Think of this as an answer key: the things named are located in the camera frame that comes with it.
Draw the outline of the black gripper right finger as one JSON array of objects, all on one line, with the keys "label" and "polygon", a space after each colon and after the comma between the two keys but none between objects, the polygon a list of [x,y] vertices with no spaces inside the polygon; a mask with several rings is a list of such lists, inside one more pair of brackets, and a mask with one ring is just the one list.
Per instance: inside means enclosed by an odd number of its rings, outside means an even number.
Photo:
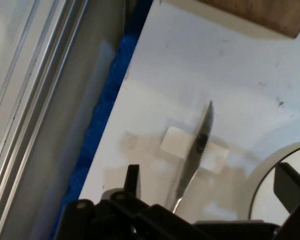
[{"label": "black gripper right finger", "polygon": [[300,240],[300,174],[287,162],[275,167],[274,194],[289,212],[275,239]]}]

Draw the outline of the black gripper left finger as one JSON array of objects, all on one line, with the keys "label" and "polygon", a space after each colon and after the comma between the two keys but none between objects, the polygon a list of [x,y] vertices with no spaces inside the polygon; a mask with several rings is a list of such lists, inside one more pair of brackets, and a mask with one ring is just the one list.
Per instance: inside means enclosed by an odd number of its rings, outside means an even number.
[{"label": "black gripper left finger", "polygon": [[139,199],[140,166],[129,165],[122,190],[98,204],[84,199],[69,203],[57,229],[59,240],[196,240],[189,223],[155,204]]}]

